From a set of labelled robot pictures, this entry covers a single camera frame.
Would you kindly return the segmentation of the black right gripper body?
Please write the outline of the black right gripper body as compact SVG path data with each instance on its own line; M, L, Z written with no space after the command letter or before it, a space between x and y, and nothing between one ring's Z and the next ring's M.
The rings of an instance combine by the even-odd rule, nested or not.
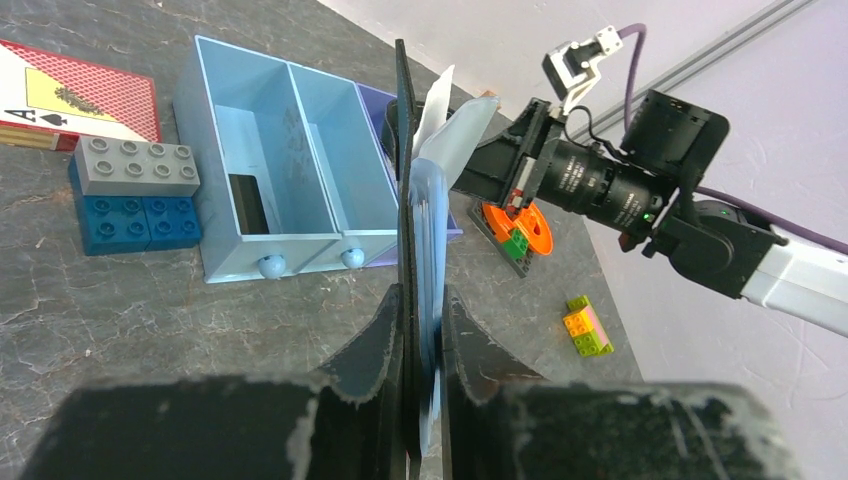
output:
M549 102L531 99L508 128L477 146L452 189L506 212L528 207L564 129L550 110Z

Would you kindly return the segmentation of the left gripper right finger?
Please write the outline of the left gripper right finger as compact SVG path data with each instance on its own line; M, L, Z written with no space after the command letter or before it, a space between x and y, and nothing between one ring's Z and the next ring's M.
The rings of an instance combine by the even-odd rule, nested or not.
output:
M777 421L715 382L553 382L448 287L442 335L447 479L798 479Z

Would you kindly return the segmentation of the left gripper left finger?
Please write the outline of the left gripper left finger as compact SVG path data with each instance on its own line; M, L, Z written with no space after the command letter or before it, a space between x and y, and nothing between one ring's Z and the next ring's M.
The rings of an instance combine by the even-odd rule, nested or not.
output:
M314 370L74 390L25 479L402 479L400 290Z

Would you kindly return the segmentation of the white card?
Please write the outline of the white card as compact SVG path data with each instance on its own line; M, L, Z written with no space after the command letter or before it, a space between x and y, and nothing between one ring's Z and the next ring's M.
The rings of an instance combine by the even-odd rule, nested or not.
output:
M418 128L413 136L413 159L419 156L423 143L447 121L454 70L454 64L447 67L426 94Z

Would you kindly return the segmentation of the black card holder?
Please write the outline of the black card holder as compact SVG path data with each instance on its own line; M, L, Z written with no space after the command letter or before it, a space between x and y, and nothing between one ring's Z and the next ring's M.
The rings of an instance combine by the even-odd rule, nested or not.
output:
M403 330L402 432L409 460L408 477L418 479L422 464L420 409L423 367L417 301L417 277L413 216L410 206L410 176L413 136L417 129L415 94L405 43L395 40L396 55L396 128L394 144L399 187L398 280L401 290L400 326Z

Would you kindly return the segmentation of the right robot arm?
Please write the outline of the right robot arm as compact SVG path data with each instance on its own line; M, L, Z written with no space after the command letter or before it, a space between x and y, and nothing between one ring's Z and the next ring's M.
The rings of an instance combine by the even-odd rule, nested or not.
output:
M846 333L846 246L701 186L729 133L724 116L650 91L619 146L577 143L566 126L532 100L475 149L455 189L512 213L546 201L709 290Z

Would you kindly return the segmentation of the multicolour brick stack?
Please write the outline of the multicolour brick stack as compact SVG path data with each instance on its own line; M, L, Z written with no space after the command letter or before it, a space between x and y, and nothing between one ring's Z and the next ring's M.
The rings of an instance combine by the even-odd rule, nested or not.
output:
M568 312L563 317L563 324L581 357L614 352L614 346L586 295L569 300L566 306Z

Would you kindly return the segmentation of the blue three-compartment tray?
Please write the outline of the blue three-compartment tray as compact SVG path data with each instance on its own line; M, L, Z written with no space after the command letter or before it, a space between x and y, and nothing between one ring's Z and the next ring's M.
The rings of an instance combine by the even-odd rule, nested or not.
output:
M379 136L392 95L196 36L173 96L193 151L208 283L398 261L397 188Z

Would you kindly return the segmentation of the pink and orange block toy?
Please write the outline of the pink and orange block toy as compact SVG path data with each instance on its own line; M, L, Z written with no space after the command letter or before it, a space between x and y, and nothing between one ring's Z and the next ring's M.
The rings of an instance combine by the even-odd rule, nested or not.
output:
M1 41L1 142L72 152L81 136L162 140L154 80Z

